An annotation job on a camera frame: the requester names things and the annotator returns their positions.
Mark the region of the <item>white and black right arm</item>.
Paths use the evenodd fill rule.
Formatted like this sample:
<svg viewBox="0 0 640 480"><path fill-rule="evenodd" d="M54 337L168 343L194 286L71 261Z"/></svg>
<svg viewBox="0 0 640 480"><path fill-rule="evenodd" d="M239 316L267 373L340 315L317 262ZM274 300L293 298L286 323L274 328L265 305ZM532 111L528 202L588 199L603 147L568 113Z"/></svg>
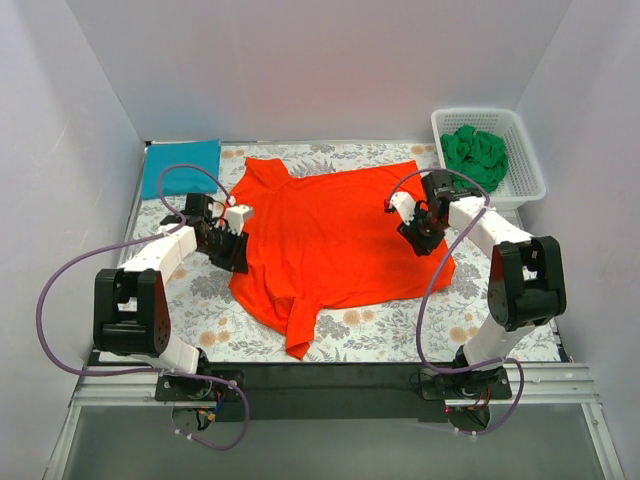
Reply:
<svg viewBox="0 0 640 480"><path fill-rule="evenodd" d="M419 355L417 374L426 400L470 399L484 403L508 398L504 368L514 347L536 328L566 310L561 249L551 236L535 237L512 225L490 206L489 194L475 181L455 184L449 169L416 171L425 197L417 201L395 186L385 203L401 219L398 232L418 256L428 256L448 229L458 230L456 244L470 240L490 261L489 313L475 336L460 347L454 360L437 366Z"/></svg>

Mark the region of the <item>orange t shirt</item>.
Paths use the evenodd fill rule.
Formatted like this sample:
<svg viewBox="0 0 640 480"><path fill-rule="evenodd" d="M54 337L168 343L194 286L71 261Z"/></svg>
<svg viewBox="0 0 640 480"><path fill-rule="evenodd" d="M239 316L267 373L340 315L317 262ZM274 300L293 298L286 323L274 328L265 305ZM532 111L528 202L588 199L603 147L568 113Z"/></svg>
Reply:
<svg viewBox="0 0 640 480"><path fill-rule="evenodd" d="M230 290L257 321L285 338L301 359L315 336L320 310L345 309L422 296L450 285L453 259L441 243L417 256L397 232L398 216L383 203L404 184L422 194L413 161L303 178L279 159L247 158L232 193L254 209L247 223L247 274Z"/></svg>

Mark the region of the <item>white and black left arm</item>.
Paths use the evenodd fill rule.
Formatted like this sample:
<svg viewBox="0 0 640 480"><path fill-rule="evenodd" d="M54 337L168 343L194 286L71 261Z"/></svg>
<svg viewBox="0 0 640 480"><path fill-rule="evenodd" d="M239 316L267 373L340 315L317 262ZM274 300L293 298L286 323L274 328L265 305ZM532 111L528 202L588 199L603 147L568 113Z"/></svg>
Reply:
<svg viewBox="0 0 640 480"><path fill-rule="evenodd" d="M248 272L245 227L254 210L230 203L216 215L215 203L206 194L188 194L185 208L166 216L152 241L120 267L99 271L94 283L94 346L149 365L169 376L169 388L198 400L213 391L229 395L239 380L213 381L206 354L172 332L165 288L193 253L222 270Z"/></svg>

